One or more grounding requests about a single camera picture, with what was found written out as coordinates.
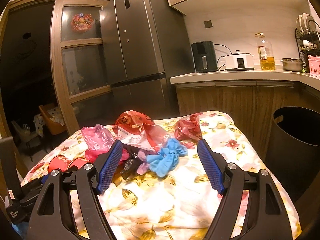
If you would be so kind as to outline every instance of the pink basket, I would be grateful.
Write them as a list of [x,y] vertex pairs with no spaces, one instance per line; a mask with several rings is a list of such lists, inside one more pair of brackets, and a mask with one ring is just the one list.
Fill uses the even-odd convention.
[[320,57],[309,56],[309,67],[310,76],[320,77]]

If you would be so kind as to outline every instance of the white countertop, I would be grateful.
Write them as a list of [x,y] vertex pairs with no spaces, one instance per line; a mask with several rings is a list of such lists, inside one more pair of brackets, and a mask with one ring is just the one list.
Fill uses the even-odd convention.
[[170,78],[171,84],[185,84],[195,82],[214,81],[235,81],[235,80],[280,80],[299,81],[317,90],[320,90],[320,77],[310,76],[308,73],[285,71],[282,69],[249,71],[217,71],[208,73],[190,73]]

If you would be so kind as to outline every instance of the silver bolt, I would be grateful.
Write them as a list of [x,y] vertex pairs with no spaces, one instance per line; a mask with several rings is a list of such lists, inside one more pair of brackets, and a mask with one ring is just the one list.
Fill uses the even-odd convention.
[[228,168],[229,168],[230,170],[235,170],[235,169],[237,168],[237,165],[235,165],[234,163],[229,163],[229,164],[228,164]]
[[265,169],[262,169],[262,170],[261,170],[261,174],[262,174],[263,176],[267,176],[267,175],[269,174],[269,172],[268,172],[267,170],[265,170]]
[[92,167],[93,167],[93,165],[91,163],[87,163],[87,164],[84,165],[84,169],[85,170],[91,170]]
[[59,174],[59,171],[58,170],[53,170],[51,171],[51,175],[52,176],[57,176]]

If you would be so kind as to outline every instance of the dish rack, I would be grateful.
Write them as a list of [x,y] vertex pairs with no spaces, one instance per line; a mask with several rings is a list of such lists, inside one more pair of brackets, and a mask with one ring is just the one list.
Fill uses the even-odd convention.
[[[297,42],[297,48],[299,52],[299,58],[303,60],[303,67],[306,68],[306,72],[310,73],[309,69],[309,62],[308,62],[308,55],[311,56],[320,56],[320,40],[317,32],[310,31],[310,22],[314,22],[320,31],[320,26],[314,21],[314,20],[309,20],[308,21],[308,27],[301,32],[297,32],[298,29],[296,28],[294,31],[294,35],[296,37],[296,42]],[[307,40],[310,43],[312,43],[311,46],[304,47],[303,41]]]

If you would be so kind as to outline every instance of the oil bottle cap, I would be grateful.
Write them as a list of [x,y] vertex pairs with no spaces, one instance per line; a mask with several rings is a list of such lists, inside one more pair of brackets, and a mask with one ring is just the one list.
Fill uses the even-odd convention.
[[255,36],[258,37],[258,38],[265,38],[264,33],[256,33]]

